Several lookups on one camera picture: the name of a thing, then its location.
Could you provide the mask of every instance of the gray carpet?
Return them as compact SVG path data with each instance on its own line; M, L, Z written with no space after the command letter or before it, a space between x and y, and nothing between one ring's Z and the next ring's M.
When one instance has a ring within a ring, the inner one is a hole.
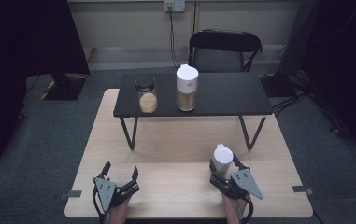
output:
M252 71L261 75L269 69L255 65ZM123 74L175 71L170 67L93 71L77 101L39 100L51 77L40 76L38 82L37 77L28 78L28 90L33 88L24 101L25 118L0 159L0 224L97 223L96 218L66 217L61 195L71 190L104 91L118 88ZM272 105L282 100L270 98ZM250 223L356 223L355 140L330 133L333 119L311 97L283 110L278 124L304 186L312 190L308 198L318 217L254 218ZM225 220L127 221L166 222Z

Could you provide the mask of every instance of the wall outlet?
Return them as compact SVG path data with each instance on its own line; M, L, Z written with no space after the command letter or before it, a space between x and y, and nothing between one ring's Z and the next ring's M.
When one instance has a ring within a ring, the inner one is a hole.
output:
M185 0L165 0L164 11L183 12L186 9Z

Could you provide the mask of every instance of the chair backrest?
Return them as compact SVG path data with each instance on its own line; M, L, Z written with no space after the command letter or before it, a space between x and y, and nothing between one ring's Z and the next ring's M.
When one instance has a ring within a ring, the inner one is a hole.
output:
M203 30L190 38L189 65L199 72L248 72L261 45L251 33ZM243 52L251 52L246 63Z

